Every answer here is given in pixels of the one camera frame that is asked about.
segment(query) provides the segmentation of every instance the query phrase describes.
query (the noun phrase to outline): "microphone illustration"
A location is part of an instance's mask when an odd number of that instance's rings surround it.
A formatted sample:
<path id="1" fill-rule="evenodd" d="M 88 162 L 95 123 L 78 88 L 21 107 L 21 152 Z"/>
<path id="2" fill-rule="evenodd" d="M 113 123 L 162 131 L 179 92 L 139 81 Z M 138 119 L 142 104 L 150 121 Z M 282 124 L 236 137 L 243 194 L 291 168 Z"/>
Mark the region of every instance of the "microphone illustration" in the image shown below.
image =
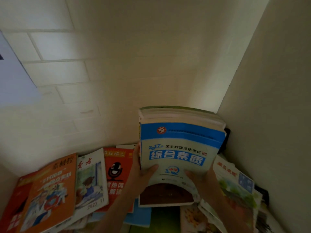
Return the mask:
<path id="1" fill-rule="evenodd" d="M 121 163 L 115 162 L 109 169 L 108 169 L 108 176 L 111 177 L 108 181 L 123 181 L 123 180 L 115 180 L 118 176 L 122 173 Z"/>

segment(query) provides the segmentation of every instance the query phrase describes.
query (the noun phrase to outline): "left hand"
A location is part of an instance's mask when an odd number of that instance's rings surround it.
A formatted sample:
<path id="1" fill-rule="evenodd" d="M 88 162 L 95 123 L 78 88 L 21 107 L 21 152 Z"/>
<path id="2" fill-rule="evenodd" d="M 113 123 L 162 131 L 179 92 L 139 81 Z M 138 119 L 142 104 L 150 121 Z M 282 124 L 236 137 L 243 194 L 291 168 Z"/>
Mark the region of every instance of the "left hand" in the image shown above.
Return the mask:
<path id="1" fill-rule="evenodd" d="M 133 152 L 133 165 L 125 184 L 125 191 L 130 194 L 133 198 L 138 197 L 144 189 L 147 187 L 148 182 L 154 172 L 158 169 L 159 165 L 156 164 L 150 167 L 145 172 L 140 170 L 139 160 L 139 143 L 135 146 Z"/>

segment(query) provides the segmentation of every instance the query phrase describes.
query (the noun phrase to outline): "orange magazine cover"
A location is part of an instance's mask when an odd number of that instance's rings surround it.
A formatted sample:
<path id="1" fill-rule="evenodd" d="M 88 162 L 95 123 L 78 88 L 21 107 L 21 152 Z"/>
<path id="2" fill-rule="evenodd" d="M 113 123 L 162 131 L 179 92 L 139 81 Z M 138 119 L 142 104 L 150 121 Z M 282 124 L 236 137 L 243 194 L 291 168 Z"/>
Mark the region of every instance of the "orange magazine cover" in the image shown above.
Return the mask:
<path id="1" fill-rule="evenodd" d="M 73 215 L 76 160 L 71 154 L 38 171 L 16 232 L 40 233 Z"/>
<path id="2" fill-rule="evenodd" d="M 36 171 L 18 179 L 13 194 L 0 220 L 0 232 L 14 233 L 16 231 L 37 173 Z"/>
<path id="3" fill-rule="evenodd" d="M 96 210 L 106 212 L 115 199 L 121 194 L 133 164 L 133 150 L 104 148 L 109 204 Z M 133 212 L 134 203 L 128 212 Z"/>

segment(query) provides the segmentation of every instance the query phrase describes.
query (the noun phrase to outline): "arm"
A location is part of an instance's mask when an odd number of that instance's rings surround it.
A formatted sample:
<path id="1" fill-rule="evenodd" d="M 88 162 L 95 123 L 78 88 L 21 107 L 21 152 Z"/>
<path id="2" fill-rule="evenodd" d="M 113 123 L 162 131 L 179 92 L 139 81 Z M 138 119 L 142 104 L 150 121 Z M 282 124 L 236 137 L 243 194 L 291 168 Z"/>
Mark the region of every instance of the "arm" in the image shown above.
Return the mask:
<path id="1" fill-rule="evenodd" d="M 136 145 L 133 152 L 133 165 L 126 185 L 115 202 L 108 209 L 107 213 L 95 228 L 94 233 L 119 233 L 125 216 L 134 203 L 136 197 L 147 187 L 149 179 L 158 169 L 158 165 L 154 165 L 143 172 L 140 170 L 139 162 L 139 144 Z"/>
<path id="2" fill-rule="evenodd" d="M 226 202 L 212 167 L 213 165 L 202 179 L 189 171 L 186 171 L 186 175 L 193 181 L 200 196 L 216 211 L 228 233 L 252 233 L 253 231 Z"/>

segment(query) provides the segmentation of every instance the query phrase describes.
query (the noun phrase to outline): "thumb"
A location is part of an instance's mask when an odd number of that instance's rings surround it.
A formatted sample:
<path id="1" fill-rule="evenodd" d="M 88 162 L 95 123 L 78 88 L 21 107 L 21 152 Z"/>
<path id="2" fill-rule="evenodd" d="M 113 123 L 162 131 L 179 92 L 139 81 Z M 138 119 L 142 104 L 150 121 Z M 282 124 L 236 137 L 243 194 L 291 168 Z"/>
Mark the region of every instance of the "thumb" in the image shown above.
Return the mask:
<path id="1" fill-rule="evenodd" d="M 189 177 L 190 180 L 192 180 L 195 186 L 200 184 L 200 179 L 193 172 L 185 170 L 185 174 Z"/>
<path id="2" fill-rule="evenodd" d="M 144 175 L 144 178 L 149 181 L 152 175 L 157 171 L 159 165 L 155 164 L 152 167 L 148 168 L 147 173 Z"/>

